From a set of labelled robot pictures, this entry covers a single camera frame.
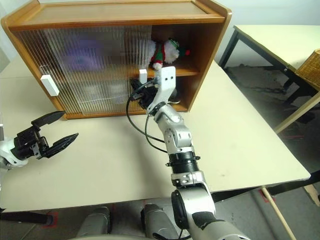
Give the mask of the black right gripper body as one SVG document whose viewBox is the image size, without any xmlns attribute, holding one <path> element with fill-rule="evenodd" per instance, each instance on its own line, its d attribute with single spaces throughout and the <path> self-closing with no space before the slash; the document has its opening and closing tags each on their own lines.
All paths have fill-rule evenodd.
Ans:
<svg viewBox="0 0 320 240">
<path fill-rule="evenodd" d="M 153 102 L 158 89 L 155 86 L 144 87 L 136 94 L 136 100 L 140 107 L 147 110 L 148 106 Z"/>
</svg>

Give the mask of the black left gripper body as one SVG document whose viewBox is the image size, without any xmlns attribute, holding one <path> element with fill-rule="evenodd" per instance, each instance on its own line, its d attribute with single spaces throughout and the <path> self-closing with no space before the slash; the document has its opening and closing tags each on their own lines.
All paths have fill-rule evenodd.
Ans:
<svg viewBox="0 0 320 240">
<path fill-rule="evenodd" d="M 47 158 L 49 145 L 44 136 L 40 135 L 40 128 L 31 126 L 19 132 L 13 139 L 14 148 L 11 153 L 19 160 L 26 160 L 32 156 L 37 159 Z"/>
</svg>

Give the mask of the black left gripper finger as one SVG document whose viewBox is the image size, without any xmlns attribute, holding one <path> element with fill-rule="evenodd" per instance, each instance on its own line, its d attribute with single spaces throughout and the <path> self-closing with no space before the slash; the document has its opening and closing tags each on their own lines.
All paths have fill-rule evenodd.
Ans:
<svg viewBox="0 0 320 240">
<path fill-rule="evenodd" d="M 78 137 L 78 135 L 78 133 L 74 133 L 54 142 L 53 145 L 47 149 L 47 158 L 51 158 L 66 149 Z"/>
<path fill-rule="evenodd" d="M 54 111 L 47 113 L 31 122 L 31 125 L 34 127 L 42 127 L 44 125 L 49 125 L 59 120 L 62 116 L 65 115 L 65 111 Z"/>
</svg>

